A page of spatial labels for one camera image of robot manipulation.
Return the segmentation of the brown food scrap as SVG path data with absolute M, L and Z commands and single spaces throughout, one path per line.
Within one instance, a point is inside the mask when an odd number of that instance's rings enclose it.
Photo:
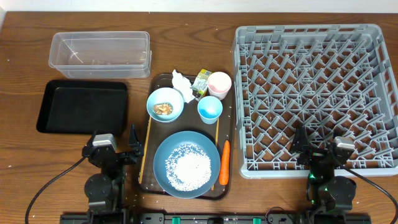
M 170 103 L 158 103 L 153 106 L 156 115 L 168 116 L 172 114 L 173 106 Z

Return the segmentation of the light blue bowl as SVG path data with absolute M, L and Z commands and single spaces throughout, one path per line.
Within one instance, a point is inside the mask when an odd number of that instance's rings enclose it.
M 168 103 L 171 105 L 171 113 L 169 115 L 156 114 L 154 106 L 164 103 Z M 170 123 L 172 121 L 175 121 L 182 114 L 184 100 L 177 90 L 173 88 L 163 87 L 153 91 L 149 95 L 146 106 L 147 112 L 152 119 L 161 123 Z

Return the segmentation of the dark blue plate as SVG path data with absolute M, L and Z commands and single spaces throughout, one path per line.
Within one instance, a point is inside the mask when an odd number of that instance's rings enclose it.
M 181 144 L 196 144 L 204 150 L 211 160 L 210 180 L 199 189 L 182 192 L 171 186 L 166 176 L 165 160 L 171 155 L 172 151 Z M 167 137 L 158 147 L 154 157 L 154 173 L 159 185 L 169 194 L 178 198 L 196 198 L 211 189 L 218 180 L 221 168 L 221 159 L 215 145 L 206 136 L 194 131 L 181 131 Z

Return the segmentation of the pile of white rice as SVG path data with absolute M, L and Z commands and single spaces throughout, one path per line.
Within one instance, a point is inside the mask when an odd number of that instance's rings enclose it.
M 182 192 L 199 189 L 210 180 L 211 160 L 196 144 L 181 144 L 165 160 L 166 176 Z

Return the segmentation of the white tissue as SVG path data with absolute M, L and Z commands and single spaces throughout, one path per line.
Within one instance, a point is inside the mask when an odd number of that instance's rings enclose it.
M 172 85 L 182 95 L 184 102 L 189 103 L 194 100 L 190 80 L 176 70 L 173 70 L 172 76 Z

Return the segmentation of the yellow green snack wrapper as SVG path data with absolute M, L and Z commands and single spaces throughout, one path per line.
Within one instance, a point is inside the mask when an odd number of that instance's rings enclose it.
M 208 89 L 208 78 L 211 74 L 211 71 L 204 68 L 201 69 L 191 86 L 191 89 L 196 91 L 201 97 L 206 95 Z

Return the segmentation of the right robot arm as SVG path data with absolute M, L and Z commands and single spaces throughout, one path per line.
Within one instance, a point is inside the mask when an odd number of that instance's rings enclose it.
M 326 148 L 312 146 L 303 126 L 299 126 L 289 149 L 297 153 L 297 164 L 309 167 L 307 200 L 313 207 L 300 219 L 301 223 L 346 223 L 345 213 L 353 207 L 355 181 L 335 174 L 335 169 L 346 164 L 354 153 L 350 138 L 333 134 Z

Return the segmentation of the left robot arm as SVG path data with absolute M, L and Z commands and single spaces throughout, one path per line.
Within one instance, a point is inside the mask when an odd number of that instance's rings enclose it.
M 112 134 L 94 133 L 82 149 L 82 156 L 101 169 L 85 183 L 88 198 L 87 223 L 134 223 L 134 213 L 124 205 L 125 167 L 134 165 L 144 155 L 134 125 L 129 131 L 127 152 L 116 152 L 116 140 Z

